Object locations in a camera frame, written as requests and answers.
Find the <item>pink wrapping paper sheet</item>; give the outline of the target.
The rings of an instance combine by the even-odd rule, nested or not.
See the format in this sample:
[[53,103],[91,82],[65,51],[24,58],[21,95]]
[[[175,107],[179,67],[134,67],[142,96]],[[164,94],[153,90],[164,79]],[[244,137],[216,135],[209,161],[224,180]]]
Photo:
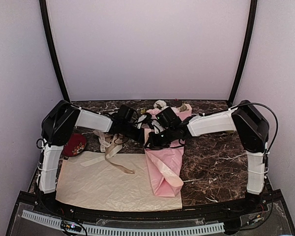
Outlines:
[[183,140],[171,142],[169,148],[161,150],[145,149],[150,184],[157,197],[175,197],[183,186],[180,178]]

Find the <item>tan satin ribbon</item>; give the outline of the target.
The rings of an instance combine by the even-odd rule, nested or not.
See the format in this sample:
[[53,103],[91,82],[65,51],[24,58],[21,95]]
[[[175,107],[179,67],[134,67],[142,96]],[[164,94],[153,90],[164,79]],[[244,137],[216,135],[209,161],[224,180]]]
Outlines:
[[123,165],[117,164],[112,162],[110,159],[114,157],[120,150],[122,149],[122,145],[111,145],[105,150],[105,160],[109,162],[112,166],[116,167],[120,171],[124,172],[125,174],[135,174],[135,172],[131,169],[126,168]]

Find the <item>cream printed ribbon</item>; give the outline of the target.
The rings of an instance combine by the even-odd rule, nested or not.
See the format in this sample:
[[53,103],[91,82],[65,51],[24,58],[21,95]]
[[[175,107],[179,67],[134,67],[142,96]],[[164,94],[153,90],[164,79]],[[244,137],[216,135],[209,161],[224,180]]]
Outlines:
[[98,139],[100,142],[100,151],[104,154],[104,157],[94,158],[92,160],[81,163],[81,165],[84,167],[88,167],[88,166],[98,163],[102,160],[105,160],[105,150],[109,146],[111,146],[111,145],[122,145],[123,146],[124,136],[121,134],[112,135],[112,134],[108,134],[108,133],[103,133],[98,130],[94,130],[93,132],[96,136],[98,136]]

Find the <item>pink fake flower bunch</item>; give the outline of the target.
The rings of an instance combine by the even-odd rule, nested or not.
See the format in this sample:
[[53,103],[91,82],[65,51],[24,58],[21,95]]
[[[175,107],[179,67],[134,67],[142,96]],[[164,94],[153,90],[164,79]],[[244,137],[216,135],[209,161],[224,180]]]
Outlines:
[[153,109],[148,109],[148,108],[141,108],[140,109],[140,114],[145,114],[145,113],[149,113],[151,114],[152,116],[156,115],[159,113],[159,109],[158,108],[153,108]]

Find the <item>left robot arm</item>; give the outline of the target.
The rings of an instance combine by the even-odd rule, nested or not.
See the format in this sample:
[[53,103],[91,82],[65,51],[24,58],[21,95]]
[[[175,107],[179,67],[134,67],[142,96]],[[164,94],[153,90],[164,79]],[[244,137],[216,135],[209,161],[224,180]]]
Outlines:
[[132,120],[135,110],[122,105],[117,112],[100,114],[60,101],[44,118],[41,138],[37,144],[41,149],[38,162],[37,187],[44,194],[56,190],[56,175],[59,159],[75,127],[83,127],[108,134],[120,134],[140,144],[144,143],[144,130]]

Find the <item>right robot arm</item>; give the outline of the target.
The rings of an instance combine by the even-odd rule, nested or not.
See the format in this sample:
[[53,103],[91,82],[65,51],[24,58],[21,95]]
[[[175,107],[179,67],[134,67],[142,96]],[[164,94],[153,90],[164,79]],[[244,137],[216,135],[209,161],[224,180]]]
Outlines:
[[270,124],[257,109],[259,103],[248,100],[223,111],[191,115],[181,120],[171,108],[156,115],[163,128],[148,134],[146,149],[169,148],[173,141],[184,141],[210,133],[234,131],[248,158],[247,193],[251,194],[241,203],[245,213],[252,213],[260,205],[264,181],[268,173],[268,154],[273,145],[269,139]]

